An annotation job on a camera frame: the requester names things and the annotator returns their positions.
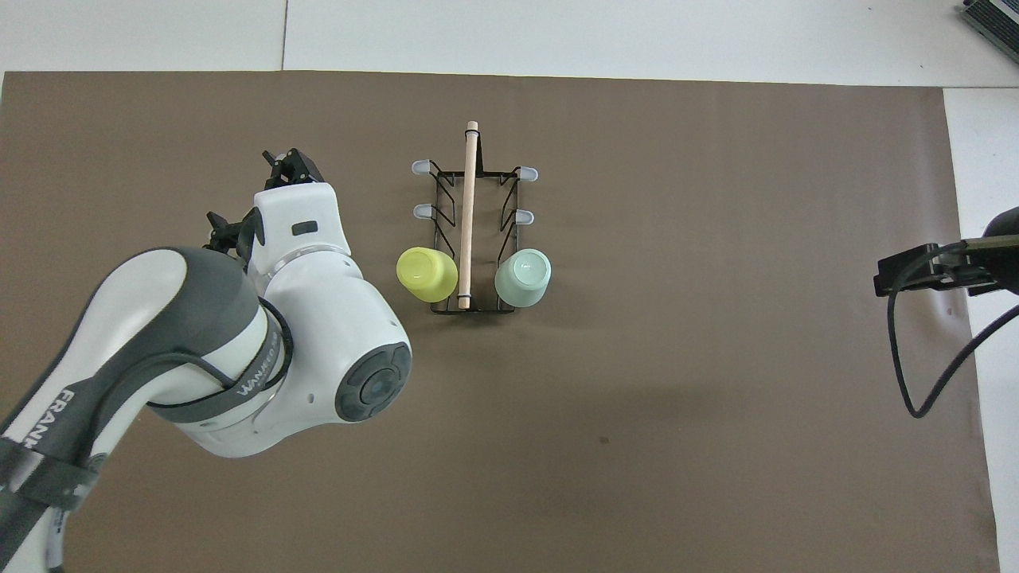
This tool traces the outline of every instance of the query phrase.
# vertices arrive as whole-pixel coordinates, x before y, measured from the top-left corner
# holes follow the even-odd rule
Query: wooden handle
[[[464,158],[464,207],[460,219],[460,292],[457,305],[471,308],[471,237],[474,231],[474,181],[478,174],[478,122],[467,122],[467,156]]]

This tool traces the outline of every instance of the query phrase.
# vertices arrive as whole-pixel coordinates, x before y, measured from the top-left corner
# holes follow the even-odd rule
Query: brown mat
[[[410,163],[463,168],[468,119],[488,168],[541,171],[522,243],[552,283],[512,316],[432,315],[394,276],[431,240]],[[415,351],[379,418],[250,459],[145,412],[69,571],[998,570],[974,369],[910,418],[870,284],[959,238],[940,90],[8,72],[0,122],[4,414],[118,262],[247,212],[264,148],[336,188]],[[919,395],[965,303],[904,299]]]

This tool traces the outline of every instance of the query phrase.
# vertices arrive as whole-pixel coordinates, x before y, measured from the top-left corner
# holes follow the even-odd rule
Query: green cup
[[[459,273],[457,264],[442,251],[412,247],[396,261],[396,278],[415,297],[437,303],[452,295]]]
[[[495,273],[495,292],[517,308],[537,304],[545,295],[552,277],[548,257],[536,249],[521,249],[499,265]]]

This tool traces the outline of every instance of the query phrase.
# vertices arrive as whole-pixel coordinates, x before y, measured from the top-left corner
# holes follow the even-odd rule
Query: black vent
[[[1019,0],[974,0],[962,16],[994,45],[1019,62]]]

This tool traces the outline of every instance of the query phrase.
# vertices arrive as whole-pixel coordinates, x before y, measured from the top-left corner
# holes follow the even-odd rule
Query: strap
[[[64,511],[82,507],[99,474],[0,439],[0,489]]]

